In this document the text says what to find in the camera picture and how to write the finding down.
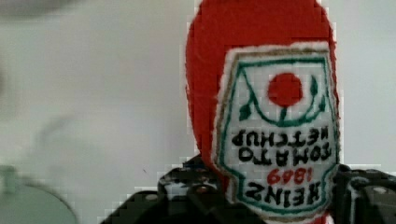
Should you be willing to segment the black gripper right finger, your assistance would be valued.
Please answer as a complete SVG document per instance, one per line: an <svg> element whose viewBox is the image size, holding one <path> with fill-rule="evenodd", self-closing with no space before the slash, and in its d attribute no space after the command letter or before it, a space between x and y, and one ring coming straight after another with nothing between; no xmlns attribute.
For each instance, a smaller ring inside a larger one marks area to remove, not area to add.
<svg viewBox="0 0 396 224"><path fill-rule="evenodd" d="M341 164L333 179L334 224L396 224L396 180L375 169Z"/></svg>

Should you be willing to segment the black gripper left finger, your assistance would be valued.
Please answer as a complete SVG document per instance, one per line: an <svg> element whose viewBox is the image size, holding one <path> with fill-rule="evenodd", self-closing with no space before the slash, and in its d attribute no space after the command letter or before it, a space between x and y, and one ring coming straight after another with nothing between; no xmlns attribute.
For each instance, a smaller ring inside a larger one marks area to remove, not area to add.
<svg viewBox="0 0 396 224"><path fill-rule="evenodd" d="M230 203L200 156L163 175L155 190L130 196L100 224L265 224L241 203Z"/></svg>

